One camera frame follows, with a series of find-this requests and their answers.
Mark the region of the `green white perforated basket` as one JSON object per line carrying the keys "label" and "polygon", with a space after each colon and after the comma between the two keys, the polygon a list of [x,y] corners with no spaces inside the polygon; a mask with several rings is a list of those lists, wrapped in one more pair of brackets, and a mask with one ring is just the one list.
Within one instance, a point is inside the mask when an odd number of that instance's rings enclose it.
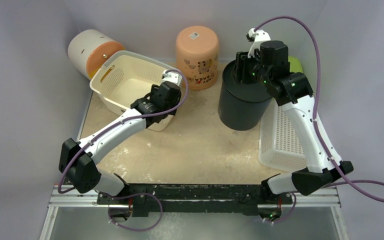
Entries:
{"label": "green white perforated basket", "polygon": [[284,172],[306,167],[306,158],[286,114],[272,100],[260,120],[258,161]]}

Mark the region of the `green plastic tub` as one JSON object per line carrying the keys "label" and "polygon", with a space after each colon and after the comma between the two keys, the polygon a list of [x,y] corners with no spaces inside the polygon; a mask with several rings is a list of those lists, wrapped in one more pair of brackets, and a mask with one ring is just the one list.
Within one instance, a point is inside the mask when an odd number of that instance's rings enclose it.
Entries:
{"label": "green plastic tub", "polygon": [[294,56],[288,56],[289,71],[292,73],[304,73],[302,63]]}

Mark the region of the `cream plastic storage basket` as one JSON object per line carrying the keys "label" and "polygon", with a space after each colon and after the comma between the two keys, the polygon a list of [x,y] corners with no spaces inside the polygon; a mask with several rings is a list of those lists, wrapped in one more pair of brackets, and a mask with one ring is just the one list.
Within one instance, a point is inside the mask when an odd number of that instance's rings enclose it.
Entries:
{"label": "cream plastic storage basket", "polygon": [[100,67],[89,86],[111,112],[121,116],[136,99],[149,93],[152,85],[162,83],[164,70],[172,69],[153,58],[121,50]]}

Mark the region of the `large orange plastic bucket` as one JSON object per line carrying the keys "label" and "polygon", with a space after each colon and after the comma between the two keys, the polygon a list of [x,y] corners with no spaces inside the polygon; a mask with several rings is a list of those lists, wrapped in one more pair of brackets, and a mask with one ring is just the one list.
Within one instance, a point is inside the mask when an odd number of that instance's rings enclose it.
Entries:
{"label": "large orange plastic bucket", "polygon": [[211,87],[218,77],[220,41],[210,28],[201,25],[183,29],[176,37],[176,68],[191,90]]}

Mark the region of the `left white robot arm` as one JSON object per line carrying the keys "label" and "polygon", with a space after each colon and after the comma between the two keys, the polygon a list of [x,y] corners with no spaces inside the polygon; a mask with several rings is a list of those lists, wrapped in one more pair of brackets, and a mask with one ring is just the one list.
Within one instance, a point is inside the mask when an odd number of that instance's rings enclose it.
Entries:
{"label": "left white robot arm", "polygon": [[152,85],[150,93],[136,99],[121,116],[96,133],[75,141],[65,140],[61,147],[58,169],[62,179],[73,190],[87,193],[92,190],[109,194],[118,205],[126,203],[129,191],[125,182],[115,174],[102,173],[98,163],[115,147],[167,116],[176,114],[184,102],[181,88],[173,82]]}

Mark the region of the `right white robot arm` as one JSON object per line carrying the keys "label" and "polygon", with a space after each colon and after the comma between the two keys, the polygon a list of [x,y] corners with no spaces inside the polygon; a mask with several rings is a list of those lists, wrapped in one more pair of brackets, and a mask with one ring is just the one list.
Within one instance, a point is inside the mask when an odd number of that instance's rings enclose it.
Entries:
{"label": "right white robot arm", "polygon": [[260,84],[275,99],[291,122],[306,159],[305,168],[262,181],[262,200],[272,204],[289,192],[308,196],[353,172],[352,162],[342,160],[327,136],[308,78],[290,70],[288,46],[269,40],[254,53],[257,56],[245,51],[236,53],[233,79],[237,83]]}

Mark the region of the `tall black cylindrical bin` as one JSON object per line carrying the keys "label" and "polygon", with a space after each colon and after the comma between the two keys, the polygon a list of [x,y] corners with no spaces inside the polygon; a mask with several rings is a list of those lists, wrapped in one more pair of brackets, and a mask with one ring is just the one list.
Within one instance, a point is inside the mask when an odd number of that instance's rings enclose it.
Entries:
{"label": "tall black cylindrical bin", "polygon": [[261,83],[235,83],[234,67],[232,60],[222,71],[218,116],[228,128],[247,131],[259,123],[273,98]]}

